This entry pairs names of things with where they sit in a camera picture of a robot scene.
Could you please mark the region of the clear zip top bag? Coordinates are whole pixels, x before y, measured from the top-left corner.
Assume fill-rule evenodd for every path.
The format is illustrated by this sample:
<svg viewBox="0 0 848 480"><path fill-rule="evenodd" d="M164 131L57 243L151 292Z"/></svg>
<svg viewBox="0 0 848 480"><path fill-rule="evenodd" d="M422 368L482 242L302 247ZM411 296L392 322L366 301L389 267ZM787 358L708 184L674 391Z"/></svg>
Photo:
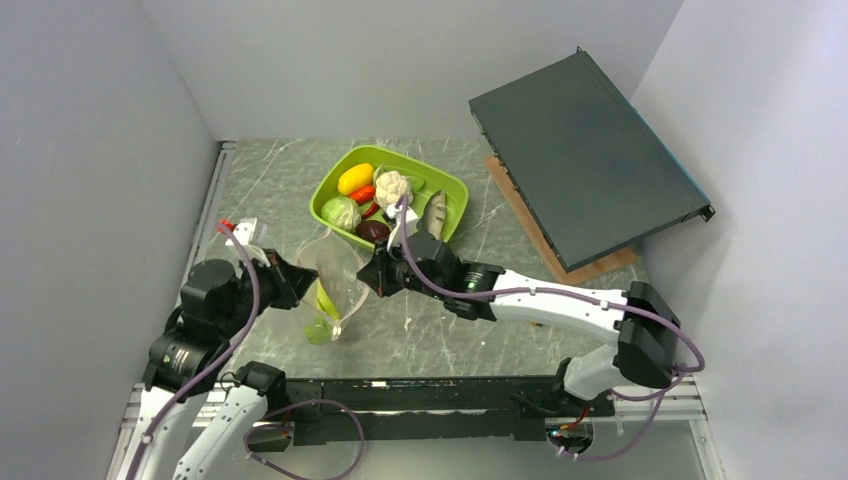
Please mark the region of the clear zip top bag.
<svg viewBox="0 0 848 480"><path fill-rule="evenodd" d="M359 252L334 231L327 229L298 251L296 265L315 269L319 273L317 280L321 281L340 313L342 335L349 320L363 306L369 295L365 284L356 279L356 273L364 266ZM305 301L313 285L294 310L303 333L310 317Z"/></svg>

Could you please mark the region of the green toy celery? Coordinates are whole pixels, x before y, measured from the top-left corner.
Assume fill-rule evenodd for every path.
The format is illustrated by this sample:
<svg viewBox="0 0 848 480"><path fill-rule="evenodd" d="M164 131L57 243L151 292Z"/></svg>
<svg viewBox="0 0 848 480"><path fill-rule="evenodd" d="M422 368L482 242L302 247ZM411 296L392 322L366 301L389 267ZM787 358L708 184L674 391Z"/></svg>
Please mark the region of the green toy celery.
<svg viewBox="0 0 848 480"><path fill-rule="evenodd" d="M314 282L305 303L310 315L303 328L307 340L314 345L337 340L342 332L341 316L320 280Z"/></svg>

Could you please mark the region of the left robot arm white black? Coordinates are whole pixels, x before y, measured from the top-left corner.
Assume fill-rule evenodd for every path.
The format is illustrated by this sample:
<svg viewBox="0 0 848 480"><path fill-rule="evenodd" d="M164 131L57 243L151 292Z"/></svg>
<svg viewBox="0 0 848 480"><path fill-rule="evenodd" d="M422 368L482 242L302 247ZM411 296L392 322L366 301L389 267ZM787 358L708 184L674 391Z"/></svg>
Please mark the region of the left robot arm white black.
<svg viewBox="0 0 848 480"><path fill-rule="evenodd" d="M209 477L234 434L248 430L248 420L272 420L285 411L284 372L251 361L238 369L223 413L197 444L187 444L219 373L258 315L267 308L299 307L319 277L273 249L264 253L264 259L239 266L211 259L190 269L179 305L149 349L139 414L119 478Z"/></svg>

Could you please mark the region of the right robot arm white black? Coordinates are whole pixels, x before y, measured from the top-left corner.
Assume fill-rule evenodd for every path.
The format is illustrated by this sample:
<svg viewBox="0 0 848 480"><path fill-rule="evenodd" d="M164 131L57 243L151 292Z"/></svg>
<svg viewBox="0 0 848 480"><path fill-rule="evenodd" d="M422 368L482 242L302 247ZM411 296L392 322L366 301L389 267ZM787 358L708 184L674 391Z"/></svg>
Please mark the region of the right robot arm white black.
<svg viewBox="0 0 848 480"><path fill-rule="evenodd" d="M592 290L536 280L504 267L460 259L429 234L398 245L379 241L357 278L380 297L401 290L439 300L467 320L520 320L573 330L600 342L559 367L551 388L557 411L574 415L598 395L624 385L669 388L680 323L656 290Z"/></svg>

